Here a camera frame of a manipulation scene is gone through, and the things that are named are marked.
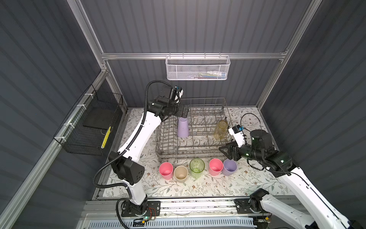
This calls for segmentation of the aluminium front rail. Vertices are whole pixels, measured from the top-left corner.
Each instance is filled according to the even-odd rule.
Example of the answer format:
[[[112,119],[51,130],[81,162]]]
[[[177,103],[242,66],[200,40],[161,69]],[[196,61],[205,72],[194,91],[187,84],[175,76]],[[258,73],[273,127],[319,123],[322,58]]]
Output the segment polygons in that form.
[[[234,199],[249,198],[248,196],[236,197],[193,197],[193,198],[150,198],[149,201],[160,201],[160,215],[157,217],[148,218],[174,218],[174,217],[229,217],[229,216],[248,216],[255,218],[269,217],[271,220],[280,218],[274,212],[267,214],[238,214]],[[78,223],[92,219],[118,219],[118,213],[121,214],[120,207],[123,201],[122,198],[116,210],[117,199],[102,199],[87,201]],[[132,219],[140,217],[122,217],[122,219]]]

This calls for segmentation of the pink plastic cup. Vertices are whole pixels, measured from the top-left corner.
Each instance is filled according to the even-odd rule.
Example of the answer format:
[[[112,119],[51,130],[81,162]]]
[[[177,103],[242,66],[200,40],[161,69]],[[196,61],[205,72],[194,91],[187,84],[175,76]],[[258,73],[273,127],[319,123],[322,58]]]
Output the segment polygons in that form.
[[[209,162],[209,173],[212,176],[218,176],[224,168],[223,162],[218,158],[213,158]]]
[[[173,177],[173,170],[173,165],[169,162],[164,162],[159,167],[160,175],[166,180],[170,180]]]

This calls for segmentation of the beige plastic cup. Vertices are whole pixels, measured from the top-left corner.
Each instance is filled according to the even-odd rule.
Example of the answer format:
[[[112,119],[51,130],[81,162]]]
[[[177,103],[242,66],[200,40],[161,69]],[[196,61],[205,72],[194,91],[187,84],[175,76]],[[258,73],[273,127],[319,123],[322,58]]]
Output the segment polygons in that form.
[[[173,176],[175,180],[179,183],[184,183],[188,178],[189,172],[187,167],[185,166],[178,166],[175,168]]]

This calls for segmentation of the green transparent glass cup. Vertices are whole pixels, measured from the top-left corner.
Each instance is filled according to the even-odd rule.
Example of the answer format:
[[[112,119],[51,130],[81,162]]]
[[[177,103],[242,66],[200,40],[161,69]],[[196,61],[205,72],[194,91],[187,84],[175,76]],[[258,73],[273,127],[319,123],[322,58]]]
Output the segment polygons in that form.
[[[195,179],[198,179],[205,169],[205,163],[200,158],[194,158],[191,160],[189,168],[191,171],[191,176]]]

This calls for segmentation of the right pink plastic cup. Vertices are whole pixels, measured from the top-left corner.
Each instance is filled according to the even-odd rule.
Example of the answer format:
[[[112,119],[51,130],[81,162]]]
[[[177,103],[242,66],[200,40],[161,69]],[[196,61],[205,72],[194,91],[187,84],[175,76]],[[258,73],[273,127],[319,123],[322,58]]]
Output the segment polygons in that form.
[[[212,176],[218,176],[224,168],[223,162],[218,158],[213,158],[209,162],[209,173]]]

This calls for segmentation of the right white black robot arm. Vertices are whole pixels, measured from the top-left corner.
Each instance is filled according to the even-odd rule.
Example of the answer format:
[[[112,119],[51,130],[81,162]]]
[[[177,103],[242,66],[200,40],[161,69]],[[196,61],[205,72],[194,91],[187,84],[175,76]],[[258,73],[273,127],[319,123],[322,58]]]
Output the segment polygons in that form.
[[[275,149],[272,137],[265,130],[250,132],[251,143],[237,125],[228,130],[233,141],[221,146],[219,150],[235,161],[243,158],[256,161],[289,188],[307,213],[283,203],[263,188],[250,195],[247,203],[253,213],[268,212],[296,229],[361,229],[362,225],[349,220],[340,213],[312,184],[301,167],[285,152]]]

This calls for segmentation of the yellow transparent glass cup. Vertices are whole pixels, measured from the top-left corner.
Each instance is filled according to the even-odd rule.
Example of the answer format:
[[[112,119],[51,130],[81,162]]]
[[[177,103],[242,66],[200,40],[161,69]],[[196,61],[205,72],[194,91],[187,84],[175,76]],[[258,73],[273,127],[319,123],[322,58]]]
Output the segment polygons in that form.
[[[213,137],[216,140],[222,140],[226,136],[228,128],[228,122],[226,120],[220,120],[214,130]]]

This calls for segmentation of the small purple plastic cup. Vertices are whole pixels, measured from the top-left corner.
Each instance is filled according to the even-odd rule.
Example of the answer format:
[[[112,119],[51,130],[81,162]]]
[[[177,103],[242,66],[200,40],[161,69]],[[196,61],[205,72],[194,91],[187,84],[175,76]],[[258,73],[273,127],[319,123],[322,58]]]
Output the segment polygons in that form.
[[[223,171],[222,173],[225,176],[230,176],[237,171],[238,165],[234,160],[226,159],[223,162]]]

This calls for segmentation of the large purple plastic cup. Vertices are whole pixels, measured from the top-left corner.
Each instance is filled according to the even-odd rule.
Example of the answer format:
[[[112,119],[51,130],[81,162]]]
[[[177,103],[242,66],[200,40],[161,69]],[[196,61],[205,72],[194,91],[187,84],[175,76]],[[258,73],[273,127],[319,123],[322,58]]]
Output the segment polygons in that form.
[[[178,118],[177,136],[180,138],[189,137],[189,124],[187,118]]]

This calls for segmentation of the tubes in white basket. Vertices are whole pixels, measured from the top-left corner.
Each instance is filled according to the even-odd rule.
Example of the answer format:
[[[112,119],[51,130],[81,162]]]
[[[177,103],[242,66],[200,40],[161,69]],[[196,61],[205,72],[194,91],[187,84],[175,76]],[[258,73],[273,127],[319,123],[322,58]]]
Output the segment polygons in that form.
[[[226,80],[227,73],[221,71],[208,71],[200,72],[191,75],[193,79],[216,79],[216,80]]]

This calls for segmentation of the yellow brush in basket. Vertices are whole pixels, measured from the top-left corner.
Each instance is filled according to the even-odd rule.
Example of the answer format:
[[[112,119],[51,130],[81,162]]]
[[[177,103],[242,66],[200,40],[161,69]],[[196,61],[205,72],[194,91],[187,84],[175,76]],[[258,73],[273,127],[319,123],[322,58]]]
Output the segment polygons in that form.
[[[111,133],[111,130],[112,130],[112,127],[109,126],[109,128],[107,129],[106,133],[105,133],[105,136],[104,136],[104,139],[103,139],[103,142],[101,144],[101,149],[104,149],[106,144],[107,144],[107,141],[108,141],[108,138],[109,138],[109,135]]]

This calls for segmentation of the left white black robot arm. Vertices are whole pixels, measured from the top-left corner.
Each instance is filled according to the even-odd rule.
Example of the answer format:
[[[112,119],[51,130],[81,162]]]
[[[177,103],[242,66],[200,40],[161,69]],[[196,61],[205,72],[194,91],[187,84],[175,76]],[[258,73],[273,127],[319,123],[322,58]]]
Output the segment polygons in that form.
[[[125,144],[113,155],[111,167],[127,189],[129,201],[141,206],[146,200],[142,185],[145,168],[139,164],[142,151],[153,132],[171,116],[186,118],[188,108],[181,103],[184,90],[179,87],[164,86],[161,94],[152,100],[145,100],[144,113],[139,124]]]

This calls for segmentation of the black sponge pad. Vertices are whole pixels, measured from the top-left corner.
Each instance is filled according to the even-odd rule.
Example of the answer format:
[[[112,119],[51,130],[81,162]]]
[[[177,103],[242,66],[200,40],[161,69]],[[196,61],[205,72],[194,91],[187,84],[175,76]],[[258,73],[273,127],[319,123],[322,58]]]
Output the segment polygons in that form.
[[[93,108],[83,122],[84,127],[107,130],[112,122],[114,111],[109,109]]]

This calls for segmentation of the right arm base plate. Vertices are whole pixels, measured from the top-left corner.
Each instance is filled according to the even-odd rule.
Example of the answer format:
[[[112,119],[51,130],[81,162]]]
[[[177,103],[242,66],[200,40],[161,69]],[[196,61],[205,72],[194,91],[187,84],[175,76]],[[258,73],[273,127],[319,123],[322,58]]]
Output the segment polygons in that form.
[[[236,210],[238,214],[267,214],[268,212],[265,211],[259,200],[254,198],[237,198],[234,199],[234,204],[236,206]]]

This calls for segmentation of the white mesh wall basket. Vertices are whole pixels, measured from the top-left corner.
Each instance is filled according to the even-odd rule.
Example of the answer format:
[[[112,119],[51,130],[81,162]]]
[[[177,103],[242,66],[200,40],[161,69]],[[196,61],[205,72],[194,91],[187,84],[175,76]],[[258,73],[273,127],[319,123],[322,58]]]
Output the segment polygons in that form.
[[[221,71],[228,77],[231,65],[227,55],[169,55],[165,59],[167,79],[170,81],[224,81],[216,79],[193,79],[200,72]]]

